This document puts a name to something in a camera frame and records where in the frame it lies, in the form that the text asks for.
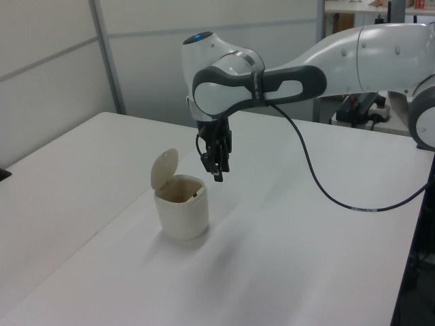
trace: white table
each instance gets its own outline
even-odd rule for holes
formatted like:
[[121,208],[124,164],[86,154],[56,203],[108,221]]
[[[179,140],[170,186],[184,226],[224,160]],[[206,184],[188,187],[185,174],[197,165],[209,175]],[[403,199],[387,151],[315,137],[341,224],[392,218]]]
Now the white table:
[[[349,0],[325,1],[326,13],[343,14],[386,14],[387,7],[374,7],[368,5],[372,0],[362,2],[349,2]],[[405,8],[405,15],[409,16],[435,16],[435,10],[414,9],[414,5]]]
[[[427,181],[434,154],[409,137],[296,123],[320,182],[343,202],[386,206]],[[167,238],[149,189],[0,325],[389,325],[423,196],[389,212],[348,211],[317,189],[284,119],[236,113],[230,126],[223,183],[203,170],[193,140],[177,170],[209,188],[208,233]]]
[[195,131],[102,113],[0,182],[0,317],[150,186],[152,158]]

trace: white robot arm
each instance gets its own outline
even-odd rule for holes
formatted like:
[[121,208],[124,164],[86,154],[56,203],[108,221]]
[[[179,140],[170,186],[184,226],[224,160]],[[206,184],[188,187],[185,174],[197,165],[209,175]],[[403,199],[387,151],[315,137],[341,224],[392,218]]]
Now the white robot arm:
[[228,172],[228,116],[240,109],[309,98],[391,90],[412,104],[409,128],[435,151],[435,35],[422,24],[378,24],[331,35],[295,60],[265,69],[254,51],[211,32],[184,41],[181,59],[188,104],[206,141],[205,168]]

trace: white wall panel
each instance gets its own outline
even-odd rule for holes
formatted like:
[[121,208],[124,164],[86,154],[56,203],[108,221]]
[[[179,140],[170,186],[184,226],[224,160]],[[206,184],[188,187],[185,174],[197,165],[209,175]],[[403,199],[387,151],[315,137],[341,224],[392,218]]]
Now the white wall panel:
[[[313,46],[316,28],[315,23],[276,24],[214,32],[227,42],[257,51],[267,68],[282,65]],[[110,39],[128,115],[194,126],[186,104],[188,89],[180,54],[189,36],[184,32]],[[311,120],[311,101],[288,107],[297,112],[292,116]]]
[[317,0],[99,1],[109,34],[317,18]]
[[102,111],[115,107],[98,42],[0,83],[0,166]]
[[95,36],[88,0],[1,0],[0,77]]

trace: open lid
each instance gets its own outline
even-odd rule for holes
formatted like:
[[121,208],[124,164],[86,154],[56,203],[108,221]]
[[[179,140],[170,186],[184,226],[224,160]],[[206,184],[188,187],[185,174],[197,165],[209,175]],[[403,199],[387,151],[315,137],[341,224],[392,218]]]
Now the open lid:
[[154,190],[164,187],[172,180],[178,167],[178,151],[168,149],[154,162],[151,169],[151,187]]

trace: white container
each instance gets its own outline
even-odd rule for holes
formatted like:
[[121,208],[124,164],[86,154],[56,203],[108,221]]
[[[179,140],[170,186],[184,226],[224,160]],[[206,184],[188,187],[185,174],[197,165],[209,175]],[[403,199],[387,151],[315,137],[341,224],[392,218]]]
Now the white container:
[[163,231],[179,240],[192,240],[209,225],[207,188],[198,178],[174,175],[177,166],[178,151],[165,151],[152,167],[151,186]]

